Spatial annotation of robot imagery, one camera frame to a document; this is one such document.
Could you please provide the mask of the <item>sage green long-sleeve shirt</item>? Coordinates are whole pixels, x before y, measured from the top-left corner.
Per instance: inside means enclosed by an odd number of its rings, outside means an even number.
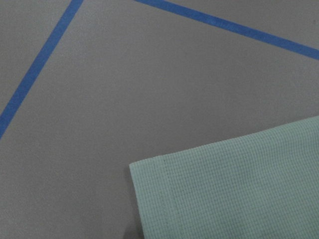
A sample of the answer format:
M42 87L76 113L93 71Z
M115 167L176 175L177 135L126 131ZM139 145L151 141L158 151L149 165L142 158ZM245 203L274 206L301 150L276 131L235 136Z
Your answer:
M130 165L147 239L316 239L319 119Z

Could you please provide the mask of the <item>blue tape grid lines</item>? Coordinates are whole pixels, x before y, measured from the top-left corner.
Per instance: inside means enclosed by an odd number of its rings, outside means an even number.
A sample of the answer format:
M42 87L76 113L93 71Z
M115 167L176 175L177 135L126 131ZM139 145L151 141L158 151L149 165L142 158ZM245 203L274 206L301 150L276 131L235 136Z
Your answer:
M319 50L310 46L306 46L273 34L266 33L248 26L244 26L226 19L222 19L207 13L203 13L182 5L178 5L166 0L141 0L142 4L146 4L167 12L171 12L195 21L199 21L223 30L227 30L254 40L258 40L315 60L319 59ZM6 107L0 116L0 135L3 136L19 107L32 88L34 82L47 63L54 49L58 45L63 34L67 30L69 24L82 5L81 0L72 0L65 12L52 30L50 36L42 46L36 58L32 62L30 68L22 78L20 84L16 88Z

